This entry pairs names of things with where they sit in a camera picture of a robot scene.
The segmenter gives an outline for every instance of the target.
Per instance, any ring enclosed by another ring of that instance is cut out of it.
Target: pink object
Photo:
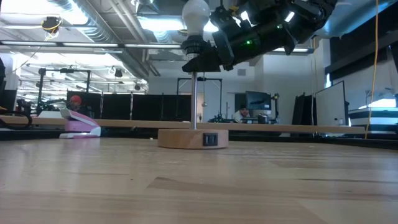
[[[62,139],[98,138],[101,136],[101,127],[91,118],[80,113],[62,109],[61,115],[67,119],[65,131],[76,131],[80,133],[64,133]]]

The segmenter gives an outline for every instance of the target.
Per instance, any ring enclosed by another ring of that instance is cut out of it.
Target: wooden table
[[[398,151],[145,139],[0,142],[0,223],[397,223]]]

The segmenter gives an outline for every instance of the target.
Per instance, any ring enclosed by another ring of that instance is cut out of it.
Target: lamp base
[[[160,129],[157,145],[172,149],[228,147],[228,130]]]

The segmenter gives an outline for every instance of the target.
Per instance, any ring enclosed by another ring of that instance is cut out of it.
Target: white light bulb
[[[188,36],[202,36],[209,17],[210,8],[204,0],[189,0],[182,9],[182,18],[187,25]]]

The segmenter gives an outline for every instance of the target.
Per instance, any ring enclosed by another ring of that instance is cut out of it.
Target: black cable
[[[32,122],[33,122],[32,117],[26,113],[18,112],[18,111],[0,110],[0,115],[5,115],[5,114],[18,114],[18,115],[25,116],[27,118],[27,124],[23,127],[11,126],[0,118],[0,124],[1,124],[1,126],[4,126],[5,128],[11,129],[11,130],[25,130],[25,129],[28,129],[32,125]]]

